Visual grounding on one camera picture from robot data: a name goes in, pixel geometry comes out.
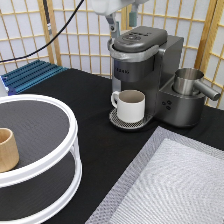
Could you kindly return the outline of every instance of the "coffee maker lid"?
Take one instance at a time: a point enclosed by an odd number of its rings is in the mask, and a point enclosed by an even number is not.
[[[167,31],[146,26],[139,26],[114,40],[114,49],[126,53],[146,51],[154,45],[167,42]]]

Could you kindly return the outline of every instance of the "black cable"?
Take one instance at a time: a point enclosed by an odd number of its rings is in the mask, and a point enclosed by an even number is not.
[[[36,54],[37,52],[39,52],[39,51],[43,50],[44,48],[46,48],[48,45],[50,45],[62,33],[62,31],[66,28],[66,26],[71,22],[72,18],[74,17],[74,15],[76,14],[76,12],[79,10],[79,8],[80,8],[80,6],[82,5],[83,2],[84,2],[84,0],[81,0],[80,1],[80,3],[78,4],[78,6],[76,7],[75,11],[72,13],[71,17],[68,19],[67,23],[65,23],[65,25],[62,27],[62,29],[55,35],[55,37],[49,43],[47,43],[46,45],[44,45],[43,47],[41,47],[40,49],[34,51],[31,54],[25,55],[23,57],[18,57],[18,58],[12,58],[12,59],[3,60],[3,61],[0,61],[0,63],[7,62],[7,61],[20,60],[20,59],[23,59],[23,58],[28,58],[31,55]]]

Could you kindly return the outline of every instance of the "white turntable rack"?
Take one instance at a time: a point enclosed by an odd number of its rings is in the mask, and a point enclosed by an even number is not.
[[[40,95],[0,98],[0,127],[11,129],[20,161],[0,173],[0,223],[42,223],[74,196],[82,176],[71,109]]]

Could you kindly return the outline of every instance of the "frother handle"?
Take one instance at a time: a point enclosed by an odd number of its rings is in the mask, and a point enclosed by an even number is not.
[[[212,89],[210,86],[204,84],[200,80],[196,80],[194,82],[194,87],[196,89],[198,89],[200,92],[204,93],[205,96],[207,96],[208,98],[210,98],[213,101],[218,100],[220,98],[220,96],[221,96],[220,93],[218,93],[217,91],[215,91],[214,89]]]
[[[119,93],[118,91],[115,91],[115,92],[113,92],[112,95],[111,95],[111,103],[112,103],[112,105],[113,105],[115,108],[117,108],[117,104],[116,104],[116,102],[115,102],[114,99],[117,100],[119,94],[120,94],[120,93]]]

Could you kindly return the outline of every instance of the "single-serve coffee maker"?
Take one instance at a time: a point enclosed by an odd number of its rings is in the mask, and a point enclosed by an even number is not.
[[[206,96],[219,99],[220,94],[201,81],[202,72],[178,70],[183,41],[166,30],[140,26],[108,42],[113,58],[113,92],[137,90],[145,95],[144,119],[125,123],[114,109],[110,121],[115,126],[136,130],[152,118],[176,127],[194,126],[200,120]]]

